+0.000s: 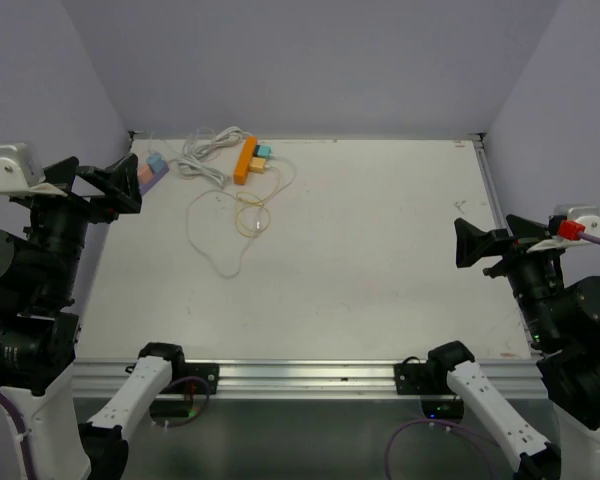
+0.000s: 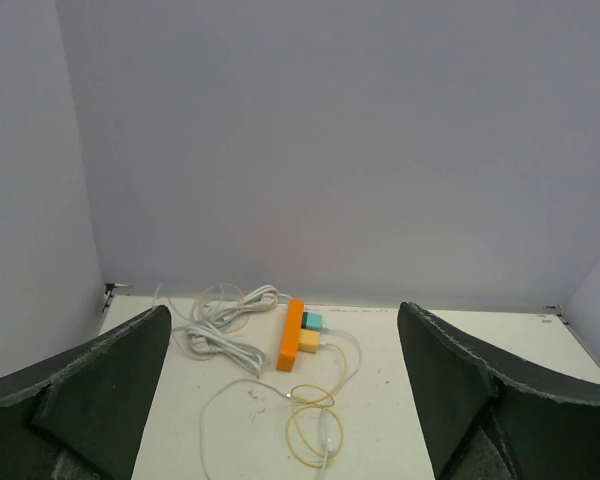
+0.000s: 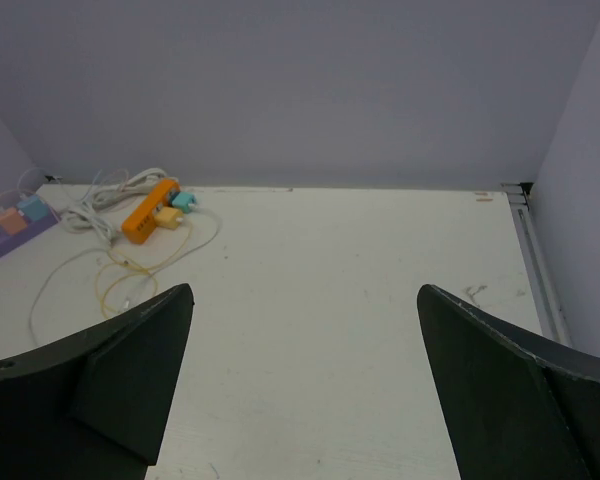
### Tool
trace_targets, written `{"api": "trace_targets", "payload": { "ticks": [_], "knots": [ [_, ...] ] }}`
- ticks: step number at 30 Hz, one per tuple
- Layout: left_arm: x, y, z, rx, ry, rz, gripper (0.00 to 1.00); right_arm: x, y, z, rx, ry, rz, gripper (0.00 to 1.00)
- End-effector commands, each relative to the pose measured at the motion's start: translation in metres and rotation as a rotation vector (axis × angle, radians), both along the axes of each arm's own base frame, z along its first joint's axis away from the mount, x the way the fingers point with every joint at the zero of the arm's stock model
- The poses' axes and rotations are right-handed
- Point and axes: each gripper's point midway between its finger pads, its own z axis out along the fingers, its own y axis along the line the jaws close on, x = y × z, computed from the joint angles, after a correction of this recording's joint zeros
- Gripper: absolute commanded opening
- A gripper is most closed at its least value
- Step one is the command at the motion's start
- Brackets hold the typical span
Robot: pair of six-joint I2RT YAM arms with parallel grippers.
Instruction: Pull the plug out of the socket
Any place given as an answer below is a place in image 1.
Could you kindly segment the orange power strip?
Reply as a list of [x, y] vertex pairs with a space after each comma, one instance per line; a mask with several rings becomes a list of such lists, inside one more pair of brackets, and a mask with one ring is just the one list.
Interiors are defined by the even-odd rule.
[[258, 145], [258, 139], [255, 136], [248, 136], [243, 143], [238, 156], [234, 171], [233, 182], [236, 185], [245, 185], [249, 175], [249, 165], [254, 156], [254, 151]]

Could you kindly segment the yellow usb charger plug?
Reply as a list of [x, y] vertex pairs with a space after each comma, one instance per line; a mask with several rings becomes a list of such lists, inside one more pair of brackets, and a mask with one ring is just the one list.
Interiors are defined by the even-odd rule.
[[251, 173], [264, 174], [268, 168], [268, 160], [261, 157], [252, 157], [249, 163]]

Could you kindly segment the teal usb charger plug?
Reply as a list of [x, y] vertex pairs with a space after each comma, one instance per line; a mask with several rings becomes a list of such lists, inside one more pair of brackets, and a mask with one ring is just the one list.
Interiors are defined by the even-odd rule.
[[258, 144], [253, 151], [253, 156], [268, 160], [271, 157], [272, 149], [269, 145]]

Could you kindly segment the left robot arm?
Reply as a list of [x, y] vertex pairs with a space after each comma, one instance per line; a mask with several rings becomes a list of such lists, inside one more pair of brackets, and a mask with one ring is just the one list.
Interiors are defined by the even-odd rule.
[[24, 145], [0, 146], [0, 195], [30, 214], [22, 236], [0, 230], [0, 406], [24, 479], [120, 478], [151, 403], [187, 383], [182, 348], [151, 342], [114, 397], [89, 420], [76, 418], [79, 262], [90, 225], [140, 211], [137, 170], [132, 154], [104, 168], [69, 157], [41, 169]]

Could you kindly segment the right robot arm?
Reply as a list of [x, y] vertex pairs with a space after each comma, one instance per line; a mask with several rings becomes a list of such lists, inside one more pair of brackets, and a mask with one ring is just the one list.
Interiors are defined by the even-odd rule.
[[559, 441], [539, 434], [484, 375], [459, 341], [428, 354], [425, 379], [437, 392], [458, 395], [505, 454], [516, 479], [600, 479], [600, 276], [565, 285], [561, 256], [580, 245], [600, 246], [595, 209], [556, 210], [545, 224], [516, 215], [504, 229], [482, 231], [454, 222], [456, 265], [508, 280], [559, 426]]

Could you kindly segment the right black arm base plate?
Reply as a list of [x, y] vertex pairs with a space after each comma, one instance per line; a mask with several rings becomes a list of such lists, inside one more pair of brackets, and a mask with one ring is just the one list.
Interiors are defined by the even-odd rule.
[[393, 365], [394, 384], [398, 395], [451, 395], [436, 362], [408, 357]]

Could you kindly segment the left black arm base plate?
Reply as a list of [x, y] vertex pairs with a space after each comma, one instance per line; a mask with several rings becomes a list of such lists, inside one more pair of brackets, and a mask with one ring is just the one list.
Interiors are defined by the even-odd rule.
[[185, 363], [174, 375], [161, 395], [215, 395], [220, 379], [220, 365], [212, 362]]

